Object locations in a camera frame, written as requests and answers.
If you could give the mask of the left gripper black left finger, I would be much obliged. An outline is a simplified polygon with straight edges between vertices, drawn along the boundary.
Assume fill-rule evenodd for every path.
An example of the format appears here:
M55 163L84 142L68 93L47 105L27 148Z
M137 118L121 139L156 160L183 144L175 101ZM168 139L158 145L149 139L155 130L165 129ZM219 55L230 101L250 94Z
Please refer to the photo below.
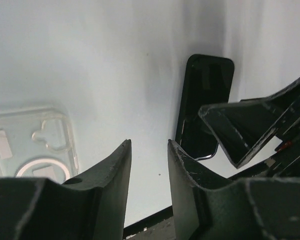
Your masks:
M132 142L59 184L48 178L0 178L0 240L120 240Z

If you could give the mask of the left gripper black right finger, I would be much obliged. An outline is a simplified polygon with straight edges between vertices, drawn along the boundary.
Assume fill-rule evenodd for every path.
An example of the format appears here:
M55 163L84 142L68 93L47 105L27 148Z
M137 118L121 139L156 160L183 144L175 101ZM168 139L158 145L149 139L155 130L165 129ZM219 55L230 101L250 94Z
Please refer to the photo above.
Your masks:
M178 240L300 240L300 177L224 178L167 144Z

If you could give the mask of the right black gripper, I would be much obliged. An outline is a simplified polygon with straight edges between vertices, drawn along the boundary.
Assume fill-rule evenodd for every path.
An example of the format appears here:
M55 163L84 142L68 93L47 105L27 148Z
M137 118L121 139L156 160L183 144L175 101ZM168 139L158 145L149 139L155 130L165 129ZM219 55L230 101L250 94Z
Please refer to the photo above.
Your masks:
M300 77L262 98L203 105L198 116L235 168L241 168L273 138L275 153L232 176L300 177Z

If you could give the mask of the black smartphone blue edge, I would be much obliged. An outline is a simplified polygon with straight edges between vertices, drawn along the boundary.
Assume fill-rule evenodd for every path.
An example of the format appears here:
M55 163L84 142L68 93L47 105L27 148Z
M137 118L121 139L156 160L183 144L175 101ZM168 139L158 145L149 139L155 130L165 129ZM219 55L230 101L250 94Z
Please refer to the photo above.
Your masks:
M228 102L234 71L234 62L225 57L193 54L187 60L175 141L196 161L212 158L219 145L198 111Z

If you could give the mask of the clear magsafe phone case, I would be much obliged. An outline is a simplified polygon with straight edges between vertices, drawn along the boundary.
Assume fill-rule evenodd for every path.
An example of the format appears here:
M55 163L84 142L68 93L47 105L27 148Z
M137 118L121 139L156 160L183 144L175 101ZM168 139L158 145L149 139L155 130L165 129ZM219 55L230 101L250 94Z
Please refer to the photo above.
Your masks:
M0 111L0 177L49 178L79 174L71 121L50 108Z

